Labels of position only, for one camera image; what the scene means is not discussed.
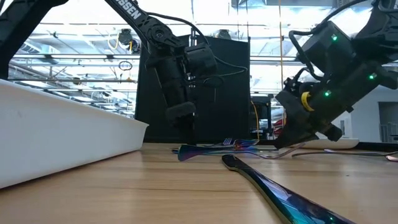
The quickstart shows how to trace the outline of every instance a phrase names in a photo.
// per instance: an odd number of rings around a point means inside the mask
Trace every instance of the wooden table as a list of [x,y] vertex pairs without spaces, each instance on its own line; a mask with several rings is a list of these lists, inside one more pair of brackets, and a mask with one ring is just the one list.
[[[0,190],[0,223],[280,223],[257,190],[219,156],[178,162],[170,144]],[[357,223],[397,223],[398,164],[314,155],[240,158]]]

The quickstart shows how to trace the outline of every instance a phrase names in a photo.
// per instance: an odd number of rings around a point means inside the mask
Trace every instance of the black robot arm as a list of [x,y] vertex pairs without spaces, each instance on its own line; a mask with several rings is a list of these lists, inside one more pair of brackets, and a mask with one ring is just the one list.
[[[350,6],[363,1],[355,0]],[[293,79],[286,79],[284,89],[276,96],[286,112],[286,124],[275,140],[276,147],[318,139],[315,133],[337,141],[343,133],[331,123],[333,120],[345,111],[352,112],[353,105],[378,85],[397,89],[397,74],[382,66],[398,59],[395,2],[375,0],[368,23],[353,38],[328,21],[348,5],[332,12],[311,32],[295,33],[312,34],[302,47],[295,45],[297,57],[307,68]],[[312,64],[324,73],[322,77],[313,74]],[[303,71],[317,80],[299,82]]]
[[[0,16],[0,78],[8,79],[8,63],[46,13],[68,0],[13,1]],[[190,78],[216,73],[207,44],[186,47],[170,28],[138,7],[137,1],[105,0],[138,34],[150,53],[147,69],[156,71],[167,104],[166,117],[183,138],[194,144]]]
[[186,47],[165,24],[138,7],[137,1],[105,0],[136,31],[150,53],[147,69],[154,69],[167,103],[166,117],[182,137],[194,144],[190,77],[214,75],[215,57],[207,44]]

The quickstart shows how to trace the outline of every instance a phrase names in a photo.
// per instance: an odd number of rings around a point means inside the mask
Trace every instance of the ceiling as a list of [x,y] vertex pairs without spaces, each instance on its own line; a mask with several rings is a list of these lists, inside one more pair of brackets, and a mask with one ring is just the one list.
[[[6,0],[5,8],[12,0]],[[262,58],[262,62],[251,65],[252,91],[276,93],[281,88],[281,71],[283,79],[292,76],[300,69],[286,63],[281,69],[280,58],[264,61],[263,57],[280,57],[282,55],[292,60],[297,53],[287,37],[290,30],[309,30],[319,23],[334,6],[332,0],[286,0],[285,6],[275,6],[275,1],[247,0],[240,1],[240,7],[233,7],[231,0],[140,0],[139,6],[147,12],[156,12],[168,16],[186,19],[205,34],[214,36],[220,29],[228,29],[234,40],[248,41],[251,38],[252,61]],[[351,35],[367,23],[370,15],[370,1],[360,7],[347,9],[335,16],[332,20],[347,34]],[[175,35],[190,33],[190,27],[181,22],[160,19],[167,24]],[[69,0],[66,4],[55,7],[43,18],[26,44],[37,49],[42,54],[126,54],[130,55],[121,44],[115,49],[117,34],[121,29],[128,29],[129,25],[105,1],[99,0]],[[302,37],[298,41],[303,44],[307,40]],[[19,54],[28,54],[32,51],[20,50]],[[129,59],[131,69],[122,71],[118,68],[120,62],[126,60],[79,59],[73,58],[59,60],[57,65],[52,65],[43,60],[15,58],[14,65],[10,66],[10,74],[20,74],[19,67],[37,71],[45,77],[82,79],[137,80],[139,60]],[[135,105],[135,91],[137,84],[130,83],[51,83],[55,87],[72,89],[102,88],[105,90],[128,90],[124,92],[129,101],[119,102],[109,96],[101,98],[100,103],[126,103]],[[70,93],[63,92],[70,98]],[[95,94],[84,94],[85,97],[94,98]]]

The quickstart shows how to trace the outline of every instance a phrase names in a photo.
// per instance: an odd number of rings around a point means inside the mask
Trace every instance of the wall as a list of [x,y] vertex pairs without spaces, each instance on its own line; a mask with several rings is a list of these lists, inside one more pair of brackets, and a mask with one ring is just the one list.
[[379,102],[398,102],[398,90],[377,87],[353,106],[351,125],[354,138],[364,142],[381,142]]
[[379,103],[380,124],[398,123],[398,103],[382,102]]
[[353,129],[351,124],[351,114],[348,112],[344,112],[339,117],[337,117],[332,124],[336,127],[341,128],[341,121],[344,121],[344,132],[343,138],[352,138],[353,137]]

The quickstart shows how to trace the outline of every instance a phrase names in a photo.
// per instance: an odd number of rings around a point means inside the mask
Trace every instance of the white tray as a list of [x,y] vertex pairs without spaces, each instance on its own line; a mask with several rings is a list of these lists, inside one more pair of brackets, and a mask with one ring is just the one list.
[[138,150],[147,126],[0,80],[0,188]]

